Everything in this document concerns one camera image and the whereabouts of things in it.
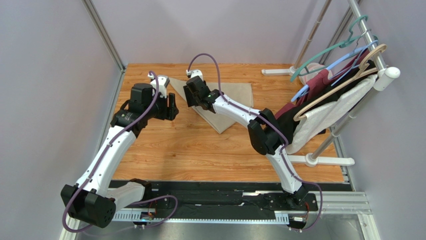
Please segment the beige linen napkin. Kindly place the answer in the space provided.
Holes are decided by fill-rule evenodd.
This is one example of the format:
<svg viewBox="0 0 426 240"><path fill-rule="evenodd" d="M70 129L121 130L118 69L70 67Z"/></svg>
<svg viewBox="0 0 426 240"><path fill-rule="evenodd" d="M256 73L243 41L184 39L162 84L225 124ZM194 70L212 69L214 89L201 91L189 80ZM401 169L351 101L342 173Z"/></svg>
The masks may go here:
<svg viewBox="0 0 426 240"><path fill-rule="evenodd" d="M179 94L184 102L185 106L188 107L186 96L184 93L184 85L186 81L179 80L176 78L169 78L171 86ZM240 104L243 104L247 107L254 106L254 98L252 86L250 83L221 83L221 89L224 95L227 95L232 100L237 101ZM201 107L191 107L191 109L196 112L201 118L203 118L218 134L222 134L225 130L230 128L236 123L236 121L231 118L212 113L209 110L203 110Z"/></svg>

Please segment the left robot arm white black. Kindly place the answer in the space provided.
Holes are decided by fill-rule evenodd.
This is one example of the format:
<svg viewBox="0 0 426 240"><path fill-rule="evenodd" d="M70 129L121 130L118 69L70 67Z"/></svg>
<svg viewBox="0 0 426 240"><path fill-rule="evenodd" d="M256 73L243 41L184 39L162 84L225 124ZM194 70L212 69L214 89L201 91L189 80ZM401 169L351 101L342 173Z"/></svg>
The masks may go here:
<svg viewBox="0 0 426 240"><path fill-rule="evenodd" d="M117 211L159 200L153 196L152 184L138 178L114 190L109 190L109 186L125 153L148 121L172 121L179 113L175 95L167 93L167 86L168 82L136 83L130 99L114 114L102 148L88 169L74 185L62 188L62 224L67 231L80 233L90 227L105 228Z"/></svg>

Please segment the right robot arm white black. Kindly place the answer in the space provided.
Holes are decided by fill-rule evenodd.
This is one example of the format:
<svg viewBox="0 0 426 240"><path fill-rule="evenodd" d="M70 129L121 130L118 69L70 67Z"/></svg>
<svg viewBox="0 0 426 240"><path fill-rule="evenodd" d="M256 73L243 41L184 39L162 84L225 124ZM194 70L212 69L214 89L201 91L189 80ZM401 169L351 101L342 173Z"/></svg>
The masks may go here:
<svg viewBox="0 0 426 240"><path fill-rule="evenodd" d="M210 89L199 76L186 81L183 90L189 107L201 107L205 111L229 117L245 127L251 146L269 160L288 198L295 205L304 203L308 190L285 151L289 142L271 110L243 105L219 89Z"/></svg>

